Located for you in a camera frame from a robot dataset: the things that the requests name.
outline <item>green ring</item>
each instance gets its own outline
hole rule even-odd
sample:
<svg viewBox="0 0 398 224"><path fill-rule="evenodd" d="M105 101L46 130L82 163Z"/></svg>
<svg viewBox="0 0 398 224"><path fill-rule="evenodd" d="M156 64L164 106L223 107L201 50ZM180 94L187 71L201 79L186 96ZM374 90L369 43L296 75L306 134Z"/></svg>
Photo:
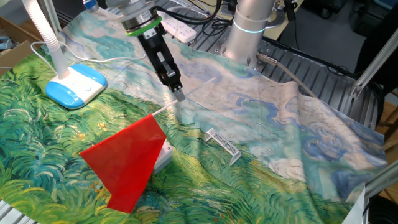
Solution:
<svg viewBox="0 0 398 224"><path fill-rule="evenodd" d="M145 26L139 30L136 30L134 32L127 32L126 36L128 37L137 37L138 35L141 35L145 32L147 32L148 30L154 28L155 26L159 25L160 22L162 21L162 17L158 17L153 23L149 24L148 26Z"/></svg>

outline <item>small white object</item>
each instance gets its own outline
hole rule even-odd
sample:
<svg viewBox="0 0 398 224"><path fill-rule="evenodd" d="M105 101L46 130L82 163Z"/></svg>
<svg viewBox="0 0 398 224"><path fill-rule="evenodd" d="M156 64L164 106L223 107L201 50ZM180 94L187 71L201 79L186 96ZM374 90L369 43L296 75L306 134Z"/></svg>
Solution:
<svg viewBox="0 0 398 224"><path fill-rule="evenodd" d="M220 144L225 150L227 150L231 155L232 159L229 165L234 164L241 156L241 152L235 148L229 141L227 141L218 131L214 128L211 128L208 132L206 132L205 142L208 142L211 138L216 140L218 144Z"/></svg>
<svg viewBox="0 0 398 224"><path fill-rule="evenodd" d="M184 22L178 21L164 12L157 11L157 13L162 16L161 23L164 29L181 43L187 44L196 38L197 32Z"/></svg>
<svg viewBox="0 0 398 224"><path fill-rule="evenodd" d="M172 156L173 156L173 148L168 142L165 141L162 146L162 150L160 151L159 157L156 160L153 174L156 175L165 166L167 166L171 162Z"/></svg>

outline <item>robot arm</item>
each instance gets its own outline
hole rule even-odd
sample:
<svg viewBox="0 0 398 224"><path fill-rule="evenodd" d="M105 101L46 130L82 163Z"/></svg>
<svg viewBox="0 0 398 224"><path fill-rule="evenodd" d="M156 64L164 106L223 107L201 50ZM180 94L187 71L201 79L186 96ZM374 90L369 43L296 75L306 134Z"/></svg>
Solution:
<svg viewBox="0 0 398 224"><path fill-rule="evenodd" d="M89 11L95 11L96 1L83 0ZM137 37L163 85L174 93L178 101L183 101L180 70L174 63L163 35L165 30L160 23L162 18L154 10L153 2L146 0L106 0L108 7L117 7L123 14L121 23L129 37Z"/></svg>

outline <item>cardboard box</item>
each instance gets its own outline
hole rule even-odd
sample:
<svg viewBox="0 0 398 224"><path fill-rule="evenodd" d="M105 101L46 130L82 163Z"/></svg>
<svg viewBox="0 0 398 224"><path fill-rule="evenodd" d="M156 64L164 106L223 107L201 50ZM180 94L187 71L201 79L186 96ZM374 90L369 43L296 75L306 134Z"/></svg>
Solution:
<svg viewBox="0 0 398 224"><path fill-rule="evenodd" d="M31 43L42 41L3 17L0 17L0 30L1 29L6 30L7 35L13 41L21 43L21 45L0 56L0 67L14 67L22 59L32 53L30 49ZM0 68L0 77L8 70L9 69Z"/></svg>

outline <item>gray cable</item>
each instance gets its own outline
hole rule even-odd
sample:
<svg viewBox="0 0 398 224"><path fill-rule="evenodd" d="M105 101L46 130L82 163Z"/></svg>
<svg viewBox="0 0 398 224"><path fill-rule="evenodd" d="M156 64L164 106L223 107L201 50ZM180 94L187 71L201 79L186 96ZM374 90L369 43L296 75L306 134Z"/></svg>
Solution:
<svg viewBox="0 0 398 224"><path fill-rule="evenodd" d="M286 74L288 74L295 82L297 82L301 87L303 87L304 90L307 91L307 93L308 93L310 96L312 96L312 97L314 97L314 98L318 98L317 96L315 96L315 94L313 94L313 92L312 92L306 85L304 85L304 83L302 83L302 82L301 82L289 69L287 69L287 68L285 67L285 65L282 65L282 64L279 63L279 62L277 62L276 65L277 65L279 68L283 69L283 71L284 71Z"/></svg>

